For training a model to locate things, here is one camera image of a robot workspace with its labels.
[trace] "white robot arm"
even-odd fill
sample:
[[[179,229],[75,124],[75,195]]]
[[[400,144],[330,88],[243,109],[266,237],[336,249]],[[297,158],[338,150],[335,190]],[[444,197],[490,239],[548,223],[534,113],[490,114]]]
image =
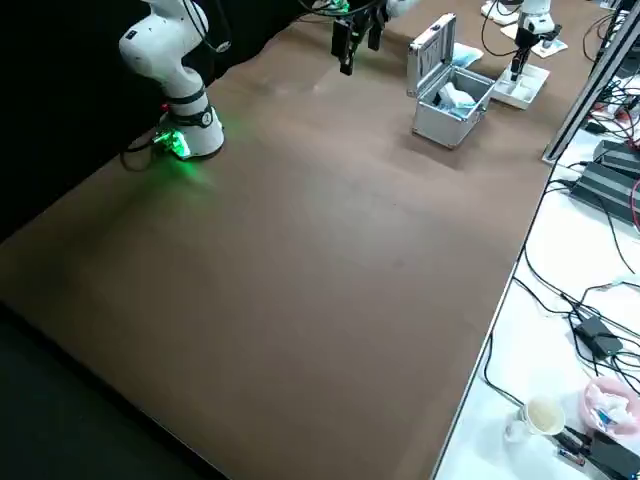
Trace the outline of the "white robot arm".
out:
[[[202,78],[198,72],[182,64],[187,53],[207,41],[207,16],[192,0],[143,1],[150,6],[149,15],[122,36],[119,47],[129,68],[156,80],[167,97],[169,111],[161,120],[154,142],[164,144],[183,160],[209,157],[222,148],[222,125],[209,103]],[[379,0],[353,16],[346,12],[345,18],[349,20],[345,23],[350,25],[351,34],[355,33],[353,27],[364,34],[373,26],[378,27],[376,32],[381,34],[389,18],[406,13],[418,1]],[[350,59],[362,39],[359,37],[353,42],[354,38],[353,35],[345,37],[346,50],[342,51]],[[372,38],[370,33],[369,46],[374,48]],[[229,42],[225,42],[214,50],[224,51],[228,47]]]
[[[511,80],[516,81],[527,63],[531,48],[539,42],[551,42],[560,29],[551,18],[551,0],[524,0],[518,20],[516,46],[518,50],[511,62]]]

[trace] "brown table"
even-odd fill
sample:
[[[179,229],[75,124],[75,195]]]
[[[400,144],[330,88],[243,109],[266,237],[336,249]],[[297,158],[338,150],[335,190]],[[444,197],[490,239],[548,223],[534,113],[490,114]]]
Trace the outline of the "brown table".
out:
[[[449,152],[410,134],[404,53],[451,10],[478,46],[479,8],[423,2],[352,78],[325,26],[287,30],[210,89],[219,157],[107,165],[0,246],[0,298],[234,479],[424,478],[601,14],[557,0],[570,49],[534,57],[535,104],[493,103]]]

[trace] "floor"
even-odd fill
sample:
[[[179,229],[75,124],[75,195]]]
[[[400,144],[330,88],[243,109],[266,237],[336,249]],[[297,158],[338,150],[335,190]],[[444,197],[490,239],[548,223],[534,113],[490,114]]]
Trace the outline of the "floor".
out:
[[[424,478],[586,79],[586,7],[558,8],[574,47],[537,61],[533,109],[492,104],[454,152],[410,134],[404,94],[406,39],[444,11],[351,78],[296,25],[210,88],[217,158],[107,165],[0,246],[0,298],[234,479]]]
[[[0,304],[0,476],[223,480]]]

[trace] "black power adapter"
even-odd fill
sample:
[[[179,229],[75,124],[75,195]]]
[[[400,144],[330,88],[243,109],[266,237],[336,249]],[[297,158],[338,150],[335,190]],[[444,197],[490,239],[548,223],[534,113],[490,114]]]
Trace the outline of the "black power adapter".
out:
[[[622,342],[597,315],[584,320],[574,331],[598,360],[604,360],[622,350]]]

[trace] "paper cup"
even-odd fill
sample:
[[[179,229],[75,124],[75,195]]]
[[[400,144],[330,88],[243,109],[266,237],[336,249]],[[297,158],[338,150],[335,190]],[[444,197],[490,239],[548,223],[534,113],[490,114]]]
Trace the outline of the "paper cup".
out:
[[[564,430],[565,415],[555,400],[536,397],[511,417],[505,429],[505,439],[521,442],[533,435],[557,435]]]

